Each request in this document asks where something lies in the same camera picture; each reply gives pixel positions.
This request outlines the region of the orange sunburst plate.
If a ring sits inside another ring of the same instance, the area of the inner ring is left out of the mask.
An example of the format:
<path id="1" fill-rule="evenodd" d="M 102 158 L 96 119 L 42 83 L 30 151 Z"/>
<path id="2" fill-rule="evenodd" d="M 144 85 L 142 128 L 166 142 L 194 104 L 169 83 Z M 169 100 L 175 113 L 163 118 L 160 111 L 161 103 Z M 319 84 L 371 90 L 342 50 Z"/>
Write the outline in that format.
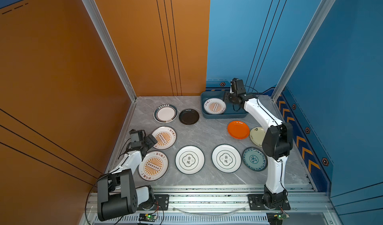
<path id="1" fill-rule="evenodd" d="M 169 168 L 169 160 L 165 153 L 161 151 L 149 152 L 140 163 L 139 176 L 147 181 L 154 182 L 165 176 Z"/>
<path id="2" fill-rule="evenodd" d="M 208 114 L 223 114 L 226 111 L 226 104 L 222 99 L 210 98 L 204 102 L 203 108 Z"/>
<path id="3" fill-rule="evenodd" d="M 171 148 L 177 140 L 177 133 L 175 129 L 168 126 L 158 127 L 152 132 L 152 135 L 157 140 L 154 148 L 158 150 L 166 150 Z"/>

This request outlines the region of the white plate dark rim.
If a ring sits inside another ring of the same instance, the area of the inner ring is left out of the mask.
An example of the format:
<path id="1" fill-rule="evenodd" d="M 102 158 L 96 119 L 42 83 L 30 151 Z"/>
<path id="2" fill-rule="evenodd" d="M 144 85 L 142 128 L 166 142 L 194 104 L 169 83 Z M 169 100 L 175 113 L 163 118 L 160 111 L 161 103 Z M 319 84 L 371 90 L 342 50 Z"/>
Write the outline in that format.
<path id="1" fill-rule="evenodd" d="M 160 105 L 154 111 L 154 119 L 159 123 L 169 123 L 176 119 L 178 115 L 178 110 L 175 106 L 171 104 Z"/>

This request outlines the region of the orange plastic plate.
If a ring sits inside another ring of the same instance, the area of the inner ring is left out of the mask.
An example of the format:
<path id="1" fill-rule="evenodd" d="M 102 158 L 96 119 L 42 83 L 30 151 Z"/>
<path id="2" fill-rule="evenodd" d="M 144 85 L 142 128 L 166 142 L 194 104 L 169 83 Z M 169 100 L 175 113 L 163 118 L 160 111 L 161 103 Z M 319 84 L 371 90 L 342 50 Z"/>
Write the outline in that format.
<path id="1" fill-rule="evenodd" d="M 228 134 L 238 140 L 246 139 L 250 134 L 248 125 L 242 121 L 232 121 L 227 126 Z"/>

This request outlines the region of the cream plate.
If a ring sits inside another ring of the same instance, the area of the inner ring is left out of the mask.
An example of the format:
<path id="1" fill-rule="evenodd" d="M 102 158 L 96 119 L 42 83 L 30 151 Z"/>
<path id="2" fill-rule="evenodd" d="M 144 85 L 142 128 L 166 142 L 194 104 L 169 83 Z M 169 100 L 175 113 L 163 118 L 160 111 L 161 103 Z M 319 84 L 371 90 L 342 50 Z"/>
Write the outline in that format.
<path id="1" fill-rule="evenodd" d="M 262 147 L 265 134 L 266 132 L 262 127 L 255 127 L 251 129 L 249 137 L 255 145 Z"/>

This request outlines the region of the small black plate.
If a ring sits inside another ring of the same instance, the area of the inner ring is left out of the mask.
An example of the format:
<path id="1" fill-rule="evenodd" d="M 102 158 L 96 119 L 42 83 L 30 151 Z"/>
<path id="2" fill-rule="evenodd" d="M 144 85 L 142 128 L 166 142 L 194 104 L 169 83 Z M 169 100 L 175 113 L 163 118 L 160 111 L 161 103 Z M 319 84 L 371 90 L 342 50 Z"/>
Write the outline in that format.
<path id="1" fill-rule="evenodd" d="M 199 120 L 199 113 L 195 109 L 184 109 L 179 114 L 179 120 L 184 125 L 195 124 Z"/>

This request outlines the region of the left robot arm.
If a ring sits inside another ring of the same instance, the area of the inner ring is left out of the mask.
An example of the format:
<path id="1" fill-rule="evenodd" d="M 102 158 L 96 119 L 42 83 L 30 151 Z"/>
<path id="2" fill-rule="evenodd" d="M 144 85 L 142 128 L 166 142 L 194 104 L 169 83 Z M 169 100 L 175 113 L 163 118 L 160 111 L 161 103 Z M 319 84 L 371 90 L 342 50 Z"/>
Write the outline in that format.
<path id="1" fill-rule="evenodd" d="M 155 203 L 152 187 L 136 187 L 133 175 L 157 140 L 144 130 L 132 129 L 129 134 L 131 139 L 122 160 L 97 181 L 97 215 L 100 221 L 134 214 L 139 206 L 150 207 Z"/>

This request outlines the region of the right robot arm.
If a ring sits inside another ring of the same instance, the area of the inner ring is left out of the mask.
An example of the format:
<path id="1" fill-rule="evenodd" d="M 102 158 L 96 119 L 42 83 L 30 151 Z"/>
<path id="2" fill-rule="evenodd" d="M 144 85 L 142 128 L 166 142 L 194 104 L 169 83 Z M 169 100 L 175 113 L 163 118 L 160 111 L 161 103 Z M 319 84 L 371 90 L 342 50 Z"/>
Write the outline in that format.
<path id="1" fill-rule="evenodd" d="M 262 149 L 267 156 L 267 180 L 263 204 L 266 208 L 279 209 L 286 204 L 286 163 L 293 148 L 293 126 L 275 117 L 253 93 L 230 92 L 228 100 L 248 112 L 266 131 Z"/>

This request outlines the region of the orange sunburst plate front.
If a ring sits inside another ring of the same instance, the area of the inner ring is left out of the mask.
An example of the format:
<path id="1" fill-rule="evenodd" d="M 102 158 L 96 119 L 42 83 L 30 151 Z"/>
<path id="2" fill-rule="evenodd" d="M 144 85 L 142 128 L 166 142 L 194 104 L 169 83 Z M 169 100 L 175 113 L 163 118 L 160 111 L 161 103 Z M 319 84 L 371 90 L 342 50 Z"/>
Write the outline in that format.
<path id="1" fill-rule="evenodd" d="M 154 182 L 165 176 L 169 168 L 169 160 L 165 153 L 161 151 L 149 152 L 140 163 L 139 176 L 147 181 Z"/>

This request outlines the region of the white plate black emblem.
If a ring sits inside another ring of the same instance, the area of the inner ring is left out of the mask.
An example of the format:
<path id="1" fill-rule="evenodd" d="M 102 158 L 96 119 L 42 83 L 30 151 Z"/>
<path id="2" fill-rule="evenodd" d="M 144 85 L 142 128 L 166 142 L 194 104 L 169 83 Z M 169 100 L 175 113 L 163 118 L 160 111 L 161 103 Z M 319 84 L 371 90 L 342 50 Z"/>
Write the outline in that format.
<path id="1" fill-rule="evenodd" d="M 221 172 L 234 173 L 241 165 L 241 155 L 237 149 L 228 144 L 218 145 L 211 154 L 213 165 Z"/>
<path id="2" fill-rule="evenodd" d="M 205 156 L 196 146 L 185 146 L 178 151 L 175 158 L 177 169 L 186 175 L 198 173 L 205 164 Z"/>

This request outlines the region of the white plate black emblem right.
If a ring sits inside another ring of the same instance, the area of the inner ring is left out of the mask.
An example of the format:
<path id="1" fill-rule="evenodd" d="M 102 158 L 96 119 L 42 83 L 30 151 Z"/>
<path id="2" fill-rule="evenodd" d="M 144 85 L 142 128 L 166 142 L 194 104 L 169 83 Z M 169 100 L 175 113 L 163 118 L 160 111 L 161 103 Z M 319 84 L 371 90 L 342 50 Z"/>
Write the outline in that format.
<path id="1" fill-rule="evenodd" d="M 234 173 L 241 165 L 241 155 L 237 149 L 228 144 L 218 145 L 211 154 L 213 165 L 221 172 Z"/>

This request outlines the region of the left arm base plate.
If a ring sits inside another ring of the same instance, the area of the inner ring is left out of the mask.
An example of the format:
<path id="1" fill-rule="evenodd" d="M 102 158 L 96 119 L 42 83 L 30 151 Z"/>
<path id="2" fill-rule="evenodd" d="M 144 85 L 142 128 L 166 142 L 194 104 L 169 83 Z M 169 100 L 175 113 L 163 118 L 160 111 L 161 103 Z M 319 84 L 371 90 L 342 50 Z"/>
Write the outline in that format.
<path id="1" fill-rule="evenodd" d="M 161 211 L 167 211 L 169 207 L 169 198 L 168 194 L 155 194 L 153 199 L 150 199 L 147 202 L 140 204 L 137 208 L 139 211 L 155 211 L 159 207 Z"/>

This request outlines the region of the aluminium rail frame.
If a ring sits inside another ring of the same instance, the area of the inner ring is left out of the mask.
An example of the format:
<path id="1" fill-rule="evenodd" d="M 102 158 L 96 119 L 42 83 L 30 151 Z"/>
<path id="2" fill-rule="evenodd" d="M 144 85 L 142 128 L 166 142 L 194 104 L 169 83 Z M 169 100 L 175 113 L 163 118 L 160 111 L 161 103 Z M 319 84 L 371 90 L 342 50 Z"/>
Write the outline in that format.
<path id="1" fill-rule="evenodd" d="M 165 207 L 157 225 L 267 225 L 274 214 L 283 213 L 284 225 L 340 225 L 326 193 L 311 184 L 290 184 L 290 209 L 262 210 L 252 205 L 249 195 L 261 196 L 261 185 L 154 186 L 157 197 L 165 196 Z"/>

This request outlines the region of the right aluminium corner post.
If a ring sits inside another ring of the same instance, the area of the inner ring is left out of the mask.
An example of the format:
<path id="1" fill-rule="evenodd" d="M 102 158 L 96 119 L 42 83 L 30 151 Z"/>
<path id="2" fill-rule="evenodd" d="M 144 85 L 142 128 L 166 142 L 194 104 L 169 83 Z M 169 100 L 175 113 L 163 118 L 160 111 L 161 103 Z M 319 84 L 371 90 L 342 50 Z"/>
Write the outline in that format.
<path id="1" fill-rule="evenodd" d="M 294 51 L 289 63 L 287 64 L 274 92 L 271 95 L 272 102 L 276 102 L 279 96 L 282 94 L 283 89 L 287 85 L 295 69 L 299 65 L 303 55 L 310 46 L 312 40 L 320 29 L 322 23 L 326 19 L 333 4 L 336 0 L 321 0 L 318 8 L 316 9 L 308 27 L 306 28 L 304 35 L 302 36 L 296 50 Z"/>

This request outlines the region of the aluminium corner post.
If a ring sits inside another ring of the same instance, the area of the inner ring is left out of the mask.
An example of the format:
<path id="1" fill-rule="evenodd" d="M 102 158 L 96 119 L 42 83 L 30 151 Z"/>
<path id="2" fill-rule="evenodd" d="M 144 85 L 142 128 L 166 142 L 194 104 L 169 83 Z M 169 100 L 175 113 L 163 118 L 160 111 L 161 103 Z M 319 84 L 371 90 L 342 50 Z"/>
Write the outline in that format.
<path id="1" fill-rule="evenodd" d="M 326 19 L 333 4 L 336 0 L 321 0 L 318 8 L 316 9 L 308 27 L 306 28 L 304 35 L 302 36 L 296 50 L 294 51 L 289 63 L 287 64 L 274 92 L 271 95 L 272 102 L 276 102 L 279 96 L 282 94 L 283 89 L 287 85 L 295 69 L 299 65 L 303 55 L 310 46 L 312 40 L 320 29 L 322 23 Z"/>
<path id="2" fill-rule="evenodd" d="M 133 89 L 132 83 L 128 77 L 126 69 L 122 63 L 122 60 L 118 54 L 118 51 L 113 43 L 107 26 L 103 20 L 100 10 L 95 0 L 82 0 L 88 15 L 90 16 L 92 23 L 115 67 L 115 70 L 132 102 L 136 102 L 137 95 Z"/>

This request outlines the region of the left aluminium corner post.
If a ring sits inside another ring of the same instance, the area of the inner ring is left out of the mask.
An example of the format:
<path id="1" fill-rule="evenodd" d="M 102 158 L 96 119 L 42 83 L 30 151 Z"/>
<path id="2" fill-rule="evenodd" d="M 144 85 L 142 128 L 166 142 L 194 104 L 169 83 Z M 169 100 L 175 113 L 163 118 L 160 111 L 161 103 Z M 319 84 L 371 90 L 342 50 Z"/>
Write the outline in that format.
<path id="1" fill-rule="evenodd" d="M 122 63 L 122 60 L 118 54 L 118 51 L 113 43 L 107 26 L 103 20 L 100 10 L 95 0 L 82 0 L 88 15 L 90 16 L 92 23 L 115 67 L 115 70 L 132 102 L 136 102 L 137 95 L 133 89 L 132 83 L 128 77 L 126 69 Z"/>

